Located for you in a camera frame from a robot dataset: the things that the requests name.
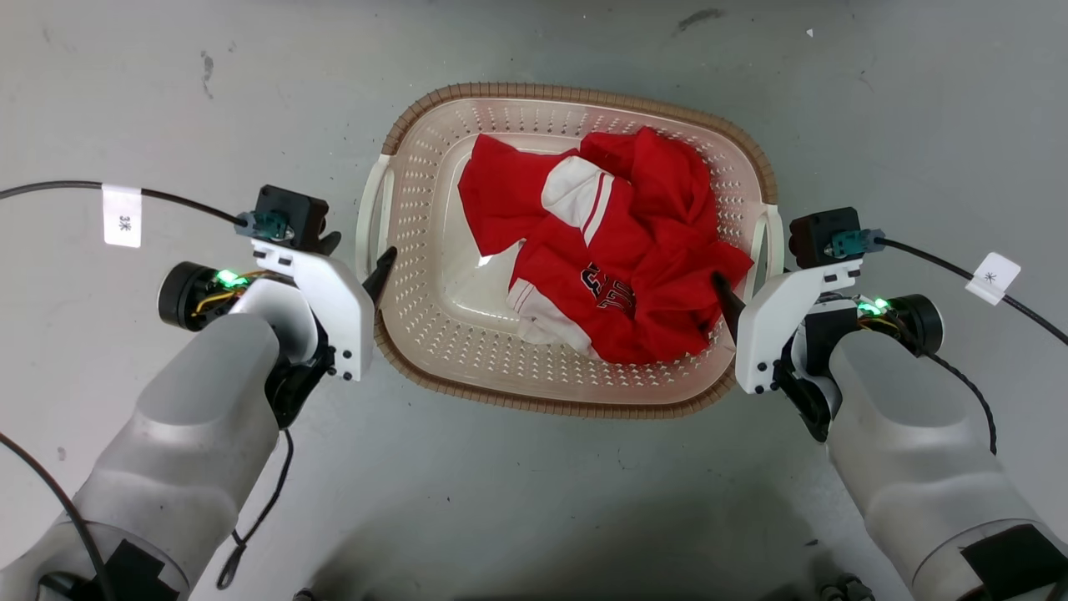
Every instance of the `laundry basket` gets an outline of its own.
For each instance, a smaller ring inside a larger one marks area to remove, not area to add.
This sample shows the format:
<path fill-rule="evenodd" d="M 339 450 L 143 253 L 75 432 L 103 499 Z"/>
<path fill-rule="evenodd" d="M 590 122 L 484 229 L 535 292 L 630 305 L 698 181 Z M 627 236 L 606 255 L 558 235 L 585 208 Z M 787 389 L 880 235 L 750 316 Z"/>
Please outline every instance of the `laundry basket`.
<path fill-rule="evenodd" d="M 480 133 L 529 152 L 560 153 L 592 131 L 642 126 L 684 140 L 708 164 L 719 234 L 754 263 L 782 272 L 783 232 L 767 157 L 744 131 L 707 113 L 560 85 L 465 83 L 423 96 L 393 125 L 367 178 L 357 222 L 357 271 L 389 246 L 399 251 L 375 337 L 386 360 L 417 384 L 523 410 L 582 417 L 665 418 L 708 407 L 734 385 L 734 344 L 723 321 L 696 357 L 611 365 L 564 345 L 531 345 L 506 305 L 515 248 L 480 256 L 457 184 Z"/>

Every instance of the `cable label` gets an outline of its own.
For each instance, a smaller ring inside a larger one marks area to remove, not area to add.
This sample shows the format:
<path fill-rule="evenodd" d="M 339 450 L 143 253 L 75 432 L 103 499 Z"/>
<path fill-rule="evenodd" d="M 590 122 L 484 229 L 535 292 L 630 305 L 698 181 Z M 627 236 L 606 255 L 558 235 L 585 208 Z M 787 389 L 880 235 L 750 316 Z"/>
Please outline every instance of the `cable label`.
<path fill-rule="evenodd" d="M 104 241 L 141 247 L 141 188 L 104 184 Z"/>
<path fill-rule="evenodd" d="M 1008 284 L 1012 283 L 1018 274 L 1020 274 L 1020 265 L 996 252 L 991 252 L 979 264 L 979 268 L 975 269 L 972 281 L 968 282 L 964 288 L 983 298 L 987 303 L 996 305 L 1005 297 Z"/>

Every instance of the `basket handle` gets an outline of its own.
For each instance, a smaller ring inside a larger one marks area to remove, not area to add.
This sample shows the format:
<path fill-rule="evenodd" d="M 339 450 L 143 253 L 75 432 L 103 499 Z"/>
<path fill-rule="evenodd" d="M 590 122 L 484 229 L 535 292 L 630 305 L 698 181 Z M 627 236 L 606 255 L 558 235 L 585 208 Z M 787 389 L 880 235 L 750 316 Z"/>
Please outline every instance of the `basket handle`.
<path fill-rule="evenodd" d="M 753 233 L 753 246 L 750 249 L 750 258 L 753 259 L 753 267 L 745 275 L 744 287 L 742 288 L 742 300 L 745 303 L 753 298 L 753 290 L 756 288 L 756 275 L 760 270 L 760 250 L 765 247 L 765 235 L 767 235 L 767 259 L 764 265 L 764 281 L 783 272 L 783 218 L 779 216 L 779 206 L 765 204 L 764 212 L 756 218 L 756 231 Z"/>
<path fill-rule="evenodd" d="M 393 170 L 390 169 L 392 158 L 388 154 L 378 157 L 371 167 L 367 183 L 363 186 L 363 195 L 360 197 L 360 208 L 356 217 L 356 276 L 361 281 L 367 279 L 368 273 L 375 268 L 375 260 L 386 252 L 390 211 L 393 209 Z M 375 221 L 376 204 L 380 212 L 378 235 L 372 243 L 371 228 Z"/>

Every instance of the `brown woven basket rim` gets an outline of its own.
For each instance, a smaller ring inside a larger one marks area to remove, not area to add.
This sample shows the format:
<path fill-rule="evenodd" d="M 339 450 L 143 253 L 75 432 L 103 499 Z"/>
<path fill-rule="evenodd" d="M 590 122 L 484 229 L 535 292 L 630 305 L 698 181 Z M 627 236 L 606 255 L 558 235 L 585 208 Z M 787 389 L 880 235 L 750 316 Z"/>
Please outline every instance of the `brown woven basket rim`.
<path fill-rule="evenodd" d="M 760 184 L 760 195 L 764 202 L 767 204 L 776 204 L 779 200 L 775 175 L 771 170 L 768 157 L 753 138 L 734 123 L 713 114 L 675 105 L 582 88 L 539 83 L 459 83 L 446 85 L 426 94 L 397 117 L 396 123 L 393 124 L 389 135 L 386 137 L 386 141 L 382 143 L 382 154 L 395 155 L 412 124 L 424 113 L 445 102 L 466 98 L 520 98 L 581 102 L 583 105 L 625 109 L 662 116 L 710 129 L 734 141 L 756 168 L 757 179 Z M 397 349 L 386 329 L 386 321 L 382 319 L 380 312 L 375 316 L 375 342 L 390 365 L 399 371 L 402 376 L 424 389 L 492 406 L 553 415 L 612 420 L 668 420 L 682 417 L 696 413 L 720 400 L 736 384 L 734 361 L 732 361 L 723 376 L 711 386 L 677 404 L 608 405 L 559 401 L 513 395 L 461 384 L 420 369 L 409 362 Z"/>

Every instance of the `red and white garment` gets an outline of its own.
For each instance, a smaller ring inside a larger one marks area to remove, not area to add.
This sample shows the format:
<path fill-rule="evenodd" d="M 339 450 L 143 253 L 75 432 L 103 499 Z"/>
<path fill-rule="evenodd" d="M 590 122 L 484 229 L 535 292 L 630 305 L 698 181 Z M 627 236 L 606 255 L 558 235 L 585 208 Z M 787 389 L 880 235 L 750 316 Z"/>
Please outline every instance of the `red and white garment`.
<path fill-rule="evenodd" d="M 736 284 L 752 266 L 717 237 L 701 157 L 649 128 L 561 155 L 483 135 L 459 190 L 483 255 L 525 240 L 508 303 L 531 343 L 626 364 L 700 353 L 720 316 L 712 272 Z"/>

